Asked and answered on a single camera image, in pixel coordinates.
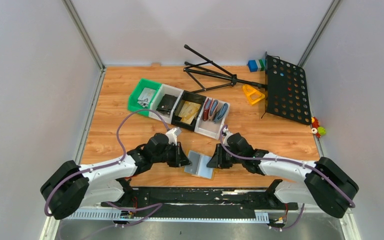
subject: gray floor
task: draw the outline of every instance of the gray floor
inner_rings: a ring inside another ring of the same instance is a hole
[[[288,214],[291,224],[296,213]],[[60,229],[63,240],[81,240],[109,225],[102,220],[64,220]],[[277,232],[265,224],[257,223],[184,223],[143,222],[126,228],[109,228],[88,240],[343,240],[338,219],[325,213],[304,213],[292,229]]]

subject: stacked blocks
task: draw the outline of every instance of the stacked blocks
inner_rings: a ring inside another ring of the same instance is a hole
[[[265,69],[265,59],[249,60],[247,64],[250,72],[261,72]]]

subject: yellow plastic object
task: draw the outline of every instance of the yellow plastic object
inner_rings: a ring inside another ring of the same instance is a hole
[[[266,97],[266,95],[264,95],[257,89],[247,84],[242,86],[242,90],[243,90],[243,93],[245,93],[246,98],[248,99],[248,102],[249,104],[251,104],[251,106],[258,103],[259,101],[263,100]]]

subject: tripod stand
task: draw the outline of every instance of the tripod stand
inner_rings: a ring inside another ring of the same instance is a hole
[[[190,48],[186,44],[184,45],[184,48],[191,51],[192,53],[196,54],[198,57],[205,60],[205,62],[198,63],[198,64],[192,64],[192,63],[189,63],[187,61],[184,62],[184,64],[187,67],[183,68],[183,71],[186,72],[202,88],[199,90],[195,90],[192,93],[200,93],[200,92],[213,90],[213,89],[219,89],[219,88],[228,87],[228,86],[233,87],[236,85],[236,83],[248,84],[248,85],[257,87],[259,89],[260,88],[267,89],[266,84],[258,83],[258,82],[254,82],[254,81],[247,81],[247,80],[238,79],[238,76],[236,74],[230,73],[229,71],[227,71],[223,67],[217,65],[215,62],[206,58],[204,55],[200,54],[199,52],[193,50],[192,48]],[[221,72],[213,71],[213,70],[205,68],[205,67],[202,67],[202,65],[205,65],[205,64],[211,64],[214,67],[218,68],[219,70],[223,71],[225,74],[221,73]],[[230,81],[230,83],[206,88],[192,74],[199,74],[199,75],[204,75],[204,76],[208,76],[208,77],[212,77],[212,78],[223,79],[226,81]]]

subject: red wallet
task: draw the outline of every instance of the red wallet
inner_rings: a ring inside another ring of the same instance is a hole
[[[204,112],[202,113],[202,120],[208,120],[208,113],[210,112],[211,101],[209,98],[206,99],[204,103]]]

